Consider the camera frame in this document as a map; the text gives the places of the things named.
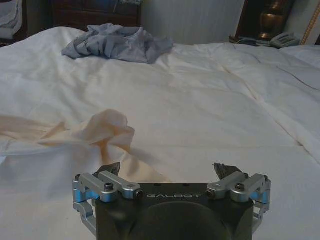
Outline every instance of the bed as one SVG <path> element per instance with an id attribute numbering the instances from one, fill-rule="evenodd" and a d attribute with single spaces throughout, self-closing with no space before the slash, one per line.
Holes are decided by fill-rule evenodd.
<path id="1" fill-rule="evenodd" d="M 211 183 L 215 162 L 265 174 L 271 210 L 253 239 L 319 239 L 320 67 L 230 43 L 176 44 L 155 64 L 62 56 L 82 33 L 56 27 L 0 48 L 1 137 L 9 120 L 74 129 L 113 109 L 135 130 L 123 115 L 110 120 L 133 137 L 108 160 L 134 158 L 127 177 Z M 73 210 L 71 182 L 105 163 L 97 149 L 73 141 L 32 151 L 21 129 L 0 141 L 0 239 L 94 239 Z M 12 142 L 18 151 L 7 151 Z"/>

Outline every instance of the telephone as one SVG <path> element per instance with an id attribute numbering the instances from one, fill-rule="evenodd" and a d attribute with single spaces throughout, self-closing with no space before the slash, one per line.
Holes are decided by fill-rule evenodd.
<path id="1" fill-rule="evenodd" d="M 294 37 L 293 33 L 288 33 L 288 32 L 275 36 L 270 41 L 271 46 L 275 46 L 279 49 L 290 47 L 290 46 L 297 46 L 299 45 L 299 43 L 300 43 L 300 40 Z"/>

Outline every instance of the pillow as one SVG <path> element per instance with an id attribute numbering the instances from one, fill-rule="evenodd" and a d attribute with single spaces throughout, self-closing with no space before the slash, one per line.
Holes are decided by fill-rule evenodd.
<path id="1" fill-rule="evenodd" d="M 320 68 L 320 45 L 289 46 L 281 48 L 280 51 Z"/>

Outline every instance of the bolt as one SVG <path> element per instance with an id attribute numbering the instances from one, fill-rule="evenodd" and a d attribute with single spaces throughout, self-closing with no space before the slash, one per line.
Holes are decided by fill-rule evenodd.
<path id="1" fill-rule="evenodd" d="M 207 191 L 205 191 L 204 194 L 210 199 L 214 199 L 216 197 L 215 192 L 213 192 L 212 190 L 207 190 Z"/>
<path id="2" fill-rule="evenodd" d="M 134 194 L 134 199 L 142 199 L 144 197 L 144 192 L 142 190 L 137 190 Z"/>
<path id="3" fill-rule="evenodd" d="M 240 190 L 240 191 L 244 191 L 245 190 L 245 185 L 243 183 L 237 183 L 235 185 L 235 188 Z"/>
<path id="4" fill-rule="evenodd" d="M 104 184 L 104 190 L 106 191 L 112 191 L 114 189 L 114 185 L 111 182 L 107 182 L 106 184 Z"/>

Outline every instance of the wooden dresser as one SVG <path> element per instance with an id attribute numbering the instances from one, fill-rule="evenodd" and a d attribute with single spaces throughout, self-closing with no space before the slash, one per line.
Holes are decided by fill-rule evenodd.
<path id="1" fill-rule="evenodd" d="M 53 26 L 87 31 L 87 25 L 140 26 L 141 8 L 118 0 L 51 0 Z"/>

